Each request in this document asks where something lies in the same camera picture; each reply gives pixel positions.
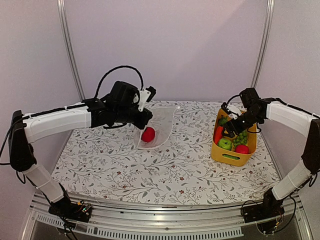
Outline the red tomato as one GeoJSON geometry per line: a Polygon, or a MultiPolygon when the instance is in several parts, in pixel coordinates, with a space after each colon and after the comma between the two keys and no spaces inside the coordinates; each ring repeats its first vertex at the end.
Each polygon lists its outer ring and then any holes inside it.
{"type": "Polygon", "coordinates": [[[154,140],[156,131],[152,127],[147,127],[141,135],[141,140],[145,143],[150,143],[154,140]]]}

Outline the clear zip top bag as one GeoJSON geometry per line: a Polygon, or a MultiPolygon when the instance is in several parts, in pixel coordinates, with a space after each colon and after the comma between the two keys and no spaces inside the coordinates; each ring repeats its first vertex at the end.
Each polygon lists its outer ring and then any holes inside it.
{"type": "Polygon", "coordinates": [[[134,148],[151,150],[166,143],[173,130],[174,115],[179,108],[179,106],[163,106],[152,109],[151,113],[153,116],[146,127],[143,130],[134,128],[134,148]],[[155,136],[150,142],[142,140],[142,136],[147,132],[147,128],[152,128],[155,131],[155,136]]]}

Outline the green apple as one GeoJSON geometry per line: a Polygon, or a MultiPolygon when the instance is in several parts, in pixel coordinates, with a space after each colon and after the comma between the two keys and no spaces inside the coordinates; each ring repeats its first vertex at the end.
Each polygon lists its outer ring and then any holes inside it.
{"type": "Polygon", "coordinates": [[[227,139],[227,138],[221,138],[219,141],[218,141],[218,144],[217,144],[220,148],[224,149],[224,150],[227,150],[227,151],[231,151],[232,148],[233,148],[233,143],[231,140],[227,139]]]}

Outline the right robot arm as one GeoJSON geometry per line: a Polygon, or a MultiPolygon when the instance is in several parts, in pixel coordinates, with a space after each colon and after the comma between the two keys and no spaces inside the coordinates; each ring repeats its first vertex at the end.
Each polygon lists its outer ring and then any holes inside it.
{"type": "Polygon", "coordinates": [[[227,100],[221,105],[222,110],[231,116],[223,125],[224,136],[235,137],[252,126],[269,122],[272,127],[280,127],[280,132],[289,130],[289,136],[281,140],[296,146],[290,137],[297,137],[301,154],[296,165],[287,170],[277,184],[264,193],[264,203],[258,213],[262,218],[269,218],[278,210],[279,201],[291,193],[301,190],[305,185],[312,186],[320,173],[320,117],[301,107],[286,103],[279,97],[260,97],[255,88],[246,88],[231,99],[240,98],[243,110],[231,105],[227,100]]]}

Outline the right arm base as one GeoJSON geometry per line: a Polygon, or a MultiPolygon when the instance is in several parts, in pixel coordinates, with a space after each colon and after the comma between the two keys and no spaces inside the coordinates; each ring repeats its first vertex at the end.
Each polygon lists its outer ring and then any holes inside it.
{"type": "Polygon", "coordinates": [[[257,229],[264,235],[276,232],[284,221],[283,200],[264,198],[262,203],[248,200],[243,203],[240,214],[245,223],[258,222],[257,229]]]}

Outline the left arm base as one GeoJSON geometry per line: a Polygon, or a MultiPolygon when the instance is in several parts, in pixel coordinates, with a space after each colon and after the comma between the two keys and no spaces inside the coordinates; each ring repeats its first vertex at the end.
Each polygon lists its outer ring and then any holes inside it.
{"type": "Polygon", "coordinates": [[[88,223],[92,210],[90,203],[84,203],[83,200],[74,203],[69,198],[64,197],[57,202],[51,202],[48,212],[64,219],[88,223]]]}

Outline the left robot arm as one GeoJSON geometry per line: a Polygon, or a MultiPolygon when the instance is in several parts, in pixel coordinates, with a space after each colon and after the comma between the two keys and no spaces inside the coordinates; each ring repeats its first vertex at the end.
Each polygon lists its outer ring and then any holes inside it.
{"type": "Polygon", "coordinates": [[[51,135],[74,129],[108,129],[132,124],[144,130],[153,117],[145,104],[150,102],[156,90],[150,86],[138,89],[123,81],[116,81],[111,92],[102,99],[85,99],[74,105],[38,113],[23,114],[17,110],[5,137],[9,148],[9,165],[23,173],[37,189],[42,191],[55,209],[63,216],[74,213],[74,205],[68,201],[63,188],[34,156],[32,143],[51,135]]]}

